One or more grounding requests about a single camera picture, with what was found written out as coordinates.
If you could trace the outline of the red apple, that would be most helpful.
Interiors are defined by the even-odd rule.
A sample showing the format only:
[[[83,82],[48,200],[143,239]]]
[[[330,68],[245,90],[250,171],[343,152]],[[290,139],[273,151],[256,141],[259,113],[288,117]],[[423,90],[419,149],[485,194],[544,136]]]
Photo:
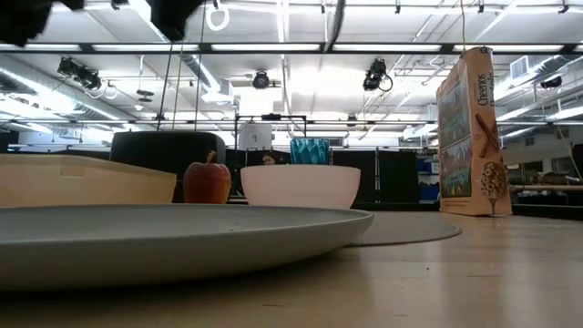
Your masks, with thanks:
[[[210,150],[204,162],[192,162],[183,175],[186,203],[226,204],[230,196],[229,169],[216,163],[217,152]]]

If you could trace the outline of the pale pink bowl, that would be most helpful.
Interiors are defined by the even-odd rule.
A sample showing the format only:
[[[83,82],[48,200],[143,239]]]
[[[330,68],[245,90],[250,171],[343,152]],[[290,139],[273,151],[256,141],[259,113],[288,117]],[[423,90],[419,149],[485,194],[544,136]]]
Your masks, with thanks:
[[[313,164],[261,165],[240,170],[241,185],[252,206],[349,209],[361,171]]]

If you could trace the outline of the Cheerios cereal box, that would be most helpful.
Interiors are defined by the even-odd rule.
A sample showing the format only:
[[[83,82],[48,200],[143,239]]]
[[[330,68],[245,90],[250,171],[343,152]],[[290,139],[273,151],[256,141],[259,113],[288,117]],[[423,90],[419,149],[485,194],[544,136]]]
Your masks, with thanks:
[[[442,212],[512,213],[494,86],[492,49],[481,46],[465,51],[436,91]]]

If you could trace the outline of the black overhead light beam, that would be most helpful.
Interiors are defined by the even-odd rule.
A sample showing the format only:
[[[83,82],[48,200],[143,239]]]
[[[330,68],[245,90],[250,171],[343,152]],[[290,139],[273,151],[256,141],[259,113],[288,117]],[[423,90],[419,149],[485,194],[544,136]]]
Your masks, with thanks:
[[[164,55],[183,54],[366,54],[366,55],[457,55],[480,47],[480,43],[32,43],[26,46],[0,44],[0,53],[35,54],[123,54]]]

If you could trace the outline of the white monitor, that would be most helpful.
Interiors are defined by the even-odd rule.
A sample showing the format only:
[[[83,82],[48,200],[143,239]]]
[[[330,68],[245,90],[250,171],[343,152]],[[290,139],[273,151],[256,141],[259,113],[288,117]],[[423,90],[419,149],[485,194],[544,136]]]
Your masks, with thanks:
[[[272,127],[267,124],[247,124],[238,131],[241,150],[268,150],[272,147]]]

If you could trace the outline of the teal ribbed tumbler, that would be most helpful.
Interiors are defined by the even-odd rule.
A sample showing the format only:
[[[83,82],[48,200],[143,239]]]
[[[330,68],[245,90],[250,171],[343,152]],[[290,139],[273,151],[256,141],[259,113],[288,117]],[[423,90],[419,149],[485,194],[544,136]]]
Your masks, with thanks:
[[[328,165],[330,142],[325,138],[294,138],[290,142],[292,164]]]

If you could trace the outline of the round grey plate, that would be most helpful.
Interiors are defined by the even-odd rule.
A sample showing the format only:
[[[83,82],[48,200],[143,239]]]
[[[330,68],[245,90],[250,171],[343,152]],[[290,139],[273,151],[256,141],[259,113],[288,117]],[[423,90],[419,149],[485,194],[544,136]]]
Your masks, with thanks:
[[[334,251],[373,214],[248,205],[0,209],[0,292],[180,282],[253,272]]]

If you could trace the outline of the black room partition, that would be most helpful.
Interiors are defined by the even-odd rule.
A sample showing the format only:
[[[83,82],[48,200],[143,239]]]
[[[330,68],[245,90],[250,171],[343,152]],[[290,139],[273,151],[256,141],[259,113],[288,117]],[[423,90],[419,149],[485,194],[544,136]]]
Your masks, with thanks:
[[[332,164],[361,171],[355,203],[417,203],[420,200],[413,152],[335,150]]]

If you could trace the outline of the blue storage bins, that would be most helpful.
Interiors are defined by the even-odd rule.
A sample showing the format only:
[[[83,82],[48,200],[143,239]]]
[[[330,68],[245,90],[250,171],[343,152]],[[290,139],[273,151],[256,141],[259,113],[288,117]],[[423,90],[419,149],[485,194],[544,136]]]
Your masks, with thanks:
[[[433,158],[416,160],[420,201],[437,201],[439,198],[439,163]]]

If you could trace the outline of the round beige placemat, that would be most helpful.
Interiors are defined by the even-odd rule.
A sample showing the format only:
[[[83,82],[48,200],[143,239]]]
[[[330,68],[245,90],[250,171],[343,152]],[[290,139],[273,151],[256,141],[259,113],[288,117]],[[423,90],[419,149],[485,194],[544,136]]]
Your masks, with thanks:
[[[443,220],[438,212],[377,211],[370,228],[347,244],[347,247],[439,241],[461,232],[461,228]]]

